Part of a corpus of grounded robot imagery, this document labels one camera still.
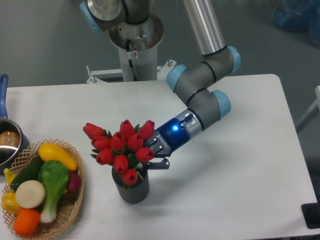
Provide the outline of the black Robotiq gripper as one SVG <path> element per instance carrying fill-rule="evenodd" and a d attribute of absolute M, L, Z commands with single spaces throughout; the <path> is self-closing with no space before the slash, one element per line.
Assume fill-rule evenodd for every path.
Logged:
<path fill-rule="evenodd" d="M 178 119 L 170 119 L 158 127 L 147 140 L 146 146 L 154 151 L 155 158 L 163 158 L 160 162 L 148 162 L 149 170 L 168 170 L 171 154 L 190 140 L 187 130 Z"/>

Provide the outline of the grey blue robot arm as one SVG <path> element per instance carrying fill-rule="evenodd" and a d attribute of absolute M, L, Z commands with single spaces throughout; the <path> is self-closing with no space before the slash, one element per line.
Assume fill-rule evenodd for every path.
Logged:
<path fill-rule="evenodd" d="M 196 67 L 174 66 L 166 76 L 170 89 L 186 109 L 147 138 L 147 146 L 161 162 L 145 162 L 149 169 L 168 169 L 169 156 L 197 134 L 220 121 L 231 102 L 220 90 L 209 87 L 236 71 L 241 56 L 226 45 L 214 8 L 208 0 L 186 0 L 191 26 L 204 60 Z M 79 6 L 88 26 L 96 33 L 108 31 L 117 47 L 125 82 L 157 78 L 157 47 L 164 35 L 160 19 L 146 0 L 86 0 Z"/>

